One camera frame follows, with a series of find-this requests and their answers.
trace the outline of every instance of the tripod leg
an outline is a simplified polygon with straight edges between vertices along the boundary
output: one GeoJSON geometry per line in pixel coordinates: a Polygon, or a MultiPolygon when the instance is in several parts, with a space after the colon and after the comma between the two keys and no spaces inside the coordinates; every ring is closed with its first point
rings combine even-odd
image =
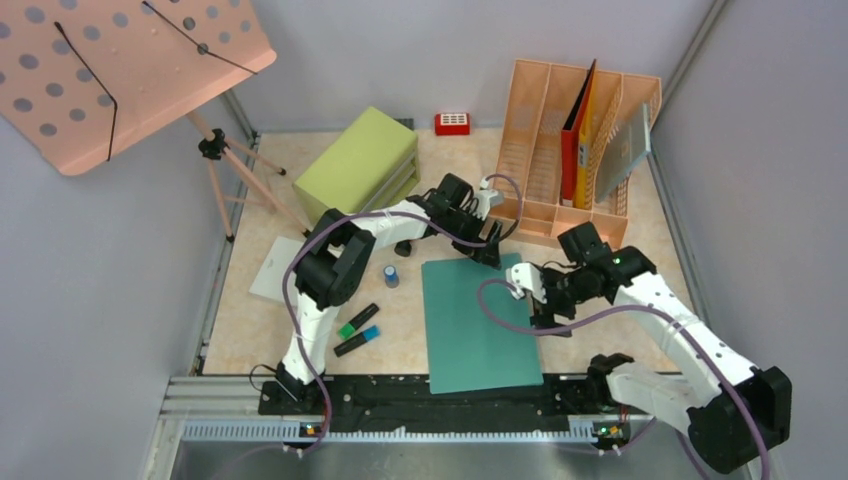
{"type": "Polygon", "coordinates": [[[250,156],[250,157],[253,157],[253,158],[255,158],[256,160],[259,160],[260,162],[262,162],[263,164],[265,164],[265,166],[266,166],[266,167],[270,168],[271,170],[273,170],[273,171],[274,171],[275,173],[277,173],[278,175],[285,175],[285,174],[286,174],[286,169],[285,169],[285,168],[278,167],[278,166],[277,166],[277,164],[275,164],[275,163],[274,163],[274,162],[272,162],[271,160],[269,160],[269,159],[267,159],[267,158],[263,157],[262,155],[259,155],[258,153],[254,152],[253,150],[251,150],[251,149],[247,148],[245,145],[242,145],[241,143],[239,143],[239,142],[237,142],[237,141],[235,141],[235,140],[232,140],[232,139],[227,140],[227,143],[228,143],[231,147],[233,147],[233,148],[235,148],[236,150],[238,150],[238,151],[240,151],[240,152],[244,153],[245,155],[250,156]]]}
{"type": "Polygon", "coordinates": [[[256,178],[256,175],[254,175],[253,172],[251,172],[250,169],[247,168],[247,166],[243,164],[238,157],[236,157],[232,150],[230,150],[229,148],[225,148],[224,158],[226,158],[227,161],[230,162],[230,165],[233,166],[238,176],[241,177],[241,179],[244,181],[244,183],[248,185],[248,187],[255,188],[257,193],[261,194],[263,197],[265,197],[266,200],[270,201],[271,205],[273,205],[274,208],[285,213],[292,221],[294,221],[297,225],[300,226],[301,232],[306,232],[309,230],[306,225],[304,225],[303,222],[301,222],[297,218],[294,212],[289,210],[285,205],[283,205],[283,202],[281,202],[280,199],[278,199],[274,196],[273,193],[271,193],[271,189],[263,185],[262,182],[260,182],[256,178]]]}
{"type": "Polygon", "coordinates": [[[233,243],[236,237],[233,235],[233,227],[230,225],[230,216],[227,214],[227,205],[224,203],[224,195],[221,193],[221,184],[218,183],[218,172],[215,170],[215,162],[207,159],[206,167],[209,170],[209,180],[212,181],[212,190],[215,191],[218,212],[221,214],[221,221],[224,222],[224,231],[227,232],[227,241],[233,243]]]}

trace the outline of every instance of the pink file organizer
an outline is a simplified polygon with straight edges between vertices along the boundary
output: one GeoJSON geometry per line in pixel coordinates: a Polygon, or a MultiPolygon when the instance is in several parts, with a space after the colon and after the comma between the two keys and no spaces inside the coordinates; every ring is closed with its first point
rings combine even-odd
{"type": "MultiPolygon", "coordinates": [[[[148,0],[208,50],[252,71],[276,59],[248,0],[148,0]]],[[[249,78],[198,48],[140,0],[0,1],[0,113],[64,175],[115,155],[249,78]]]]}

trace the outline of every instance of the marble tabletop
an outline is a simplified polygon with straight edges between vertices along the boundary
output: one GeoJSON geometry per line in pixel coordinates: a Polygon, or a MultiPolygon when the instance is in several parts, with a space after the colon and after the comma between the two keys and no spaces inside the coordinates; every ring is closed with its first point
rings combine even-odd
{"type": "MultiPolygon", "coordinates": [[[[432,130],[417,130],[421,181],[415,193],[438,185],[451,172],[472,185],[494,171],[500,146],[501,130],[477,129],[469,136],[436,137],[432,130]]],[[[338,137],[339,132],[263,134],[259,152],[288,170],[281,177],[269,174],[257,164],[256,171],[266,176],[273,192],[286,205],[296,209],[302,219],[292,182],[338,137]]],[[[623,245],[634,245],[653,261],[680,300],[691,308],[686,284],[647,163],[639,165],[631,176],[629,218],[623,245]]],[[[248,292],[256,273],[277,236],[302,238],[297,228],[282,214],[246,204],[238,226],[235,244],[227,268],[221,301],[203,372],[206,374],[244,374],[257,363],[275,366],[288,348],[292,323],[283,305],[248,292]]],[[[512,240],[501,244],[501,253],[518,252],[525,261],[566,263],[559,249],[512,240]]],[[[424,329],[424,304],[421,264],[429,260],[459,258],[443,237],[415,242],[409,258],[397,256],[391,249],[375,252],[359,290],[344,305],[334,331],[369,303],[380,306],[371,320],[380,326],[381,335],[342,358],[327,355],[328,373],[427,373],[427,344],[424,329]],[[400,286],[386,287],[382,270],[397,267],[400,286]]],[[[594,300],[578,307],[578,318],[608,307],[605,300],[594,300]]],[[[622,352],[657,371],[677,371],[634,320],[626,314],[609,317],[574,332],[571,338],[544,337],[538,340],[545,372],[581,373],[598,353],[622,352]]],[[[330,341],[330,347],[338,339],[330,341]]]]}

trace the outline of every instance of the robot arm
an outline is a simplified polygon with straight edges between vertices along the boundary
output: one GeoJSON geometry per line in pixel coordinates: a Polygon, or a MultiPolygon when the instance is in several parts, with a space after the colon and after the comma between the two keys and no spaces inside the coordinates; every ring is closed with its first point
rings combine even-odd
{"type": "MultiPolygon", "coordinates": [[[[330,330],[341,305],[354,294],[374,250],[399,242],[417,240],[437,232],[420,219],[403,216],[413,214],[429,219],[452,235],[485,247],[472,248],[453,242],[455,249],[484,265],[500,269],[498,239],[502,225],[495,221],[485,239],[480,234],[489,210],[503,202],[503,194],[488,188],[483,180],[480,189],[455,175],[448,174],[438,188],[427,194],[413,195],[397,205],[374,213],[385,215],[354,219],[330,233],[316,244],[295,267],[298,290],[297,322],[301,340],[310,363],[317,372],[325,368],[324,354],[330,330]],[[337,256],[330,246],[342,247],[337,256]]],[[[318,221],[307,242],[344,218],[338,210],[329,210],[318,221]]],[[[302,399],[305,386],[314,380],[292,336],[288,352],[277,368],[277,381],[295,399],[302,399]]]]}
{"type": "Polygon", "coordinates": [[[615,354],[592,359],[588,390],[605,406],[632,405],[687,435],[701,458],[730,473],[757,457],[757,448],[736,405],[713,371],[680,334],[686,330],[747,403],[767,448],[789,436],[791,383],[776,367],[766,371],[728,347],[666,285],[656,267],[634,247],[613,252],[591,223],[559,237],[575,269],[521,263],[507,272],[513,296],[530,294],[536,328],[554,324],[554,314],[573,318],[575,306],[596,297],[613,305],[641,305],[669,314],[676,325],[648,312],[630,315],[680,368],[687,383],[659,375],[632,358],[615,354]]]}

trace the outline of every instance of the red binder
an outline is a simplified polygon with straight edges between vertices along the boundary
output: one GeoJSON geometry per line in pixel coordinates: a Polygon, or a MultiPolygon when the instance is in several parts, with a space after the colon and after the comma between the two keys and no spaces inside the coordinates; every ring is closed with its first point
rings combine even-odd
{"type": "Polygon", "coordinates": [[[583,86],[580,88],[580,93],[577,95],[577,100],[574,106],[571,107],[571,113],[562,127],[560,133],[560,143],[562,145],[562,185],[560,194],[564,200],[572,200],[574,198],[574,189],[577,185],[577,146],[580,140],[580,125],[583,123],[583,114],[586,112],[586,106],[589,104],[589,94],[592,89],[592,77],[595,74],[595,63],[592,61],[592,66],[589,67],[589,73],[586,74],[586,80],[583,81],[583,86]]]}

